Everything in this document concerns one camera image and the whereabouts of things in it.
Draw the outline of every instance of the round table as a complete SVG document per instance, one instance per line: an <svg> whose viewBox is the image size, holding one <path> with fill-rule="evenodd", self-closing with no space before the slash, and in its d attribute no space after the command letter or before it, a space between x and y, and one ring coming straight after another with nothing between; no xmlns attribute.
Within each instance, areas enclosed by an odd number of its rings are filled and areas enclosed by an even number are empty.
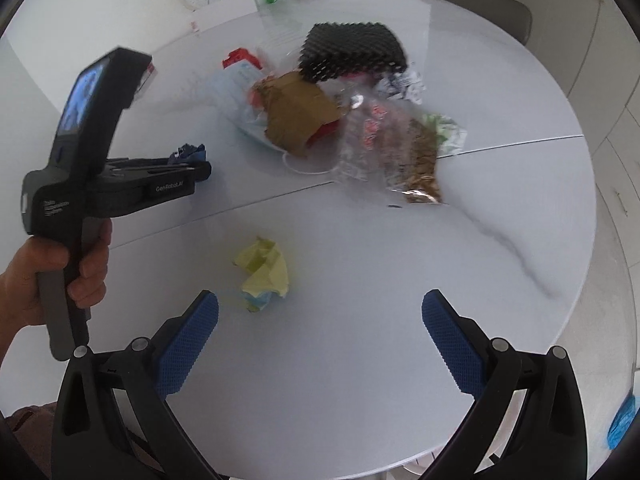
<svg viewBox="0 0 640 480"><path fill-rule="evenodd" d="M468 129L464 153L438 162L447 205L389 208L328 174L295 174L200 99L237 47L267 46L277 58L314 23L370 21L391 28L416 63L424 107ZM216 293L218 326L167 400L219 473L354 477L446 442L472 399L422 324L432 288L519 350L556 341L593 246L591 161L561 89L502 30L441 0L286 0L178 40L154 62L158 76L123 114L111 155L203 142L213 173L193 196L114 221L91 346L123 348L201 289ZM290 293L251 314L232 259L256 236L279 243ZM33 353L28 365L48 359Z"/></svg>

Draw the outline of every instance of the person's arm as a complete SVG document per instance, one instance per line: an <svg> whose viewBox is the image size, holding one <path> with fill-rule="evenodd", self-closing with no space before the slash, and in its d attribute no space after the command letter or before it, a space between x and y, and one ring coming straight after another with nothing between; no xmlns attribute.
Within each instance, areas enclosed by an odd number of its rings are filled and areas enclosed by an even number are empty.
<svg viewBox="0 0 640 480"><path fill-rule="evenodd" d="M104 298L110 243L111 220L105 220L100 238L80 263L80 277L67 289L79 308L89 308ZM21 329L44 323L36 273L64 269L68 258L61 244L31 237L0 274L0 365Z"/></svg>

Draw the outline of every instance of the cabinet handle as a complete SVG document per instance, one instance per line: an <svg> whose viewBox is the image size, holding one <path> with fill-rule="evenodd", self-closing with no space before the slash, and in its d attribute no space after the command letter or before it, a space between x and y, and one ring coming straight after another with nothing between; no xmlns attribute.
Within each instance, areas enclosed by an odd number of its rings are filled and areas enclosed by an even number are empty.
<svg viewBox="0 0 640 480"><path fill-rule="evenodd" d="M625 212L625 216L629 216L629 211L626 210L625 204L622 202L622 197L620 196L620 193L618 193L618 191L616 190L616 188L613 189L613 191L616 192L616 195L618 196L618 200L620 200L620 207L622 208L622 211Z"/></svg>

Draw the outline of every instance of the blue gripper pad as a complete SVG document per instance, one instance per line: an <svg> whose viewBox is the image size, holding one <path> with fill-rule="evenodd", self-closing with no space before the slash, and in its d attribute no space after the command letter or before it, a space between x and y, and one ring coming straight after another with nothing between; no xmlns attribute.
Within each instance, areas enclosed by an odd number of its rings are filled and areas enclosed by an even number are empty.
<svg viewBox="0 0 640 480"><path fill-rule="evenodd" d="M218 299L203 292L157 360L156 392L161 399L180 391L200 351L218 324Z"/></svg>
<svg viewBox="0 0 640 480"><path fill-rule="evenodd" d="M460 328L453 307L439 290L428 292L422 300L422 321L458 388L479 399L486 386L484 361Z"/></svg>

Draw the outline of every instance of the brown paper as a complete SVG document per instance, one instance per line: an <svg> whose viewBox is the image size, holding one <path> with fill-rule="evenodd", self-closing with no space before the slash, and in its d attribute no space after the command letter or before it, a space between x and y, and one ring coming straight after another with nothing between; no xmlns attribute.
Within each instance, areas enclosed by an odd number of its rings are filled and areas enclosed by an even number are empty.
<svg viewBox="0 0 640 480"><path fill-rule="evenodd" d="M292 155L305 156L307 141L324 125L340 119L340 109L300 72L260 82L256 90L267 111L266 137Z"/></svg>

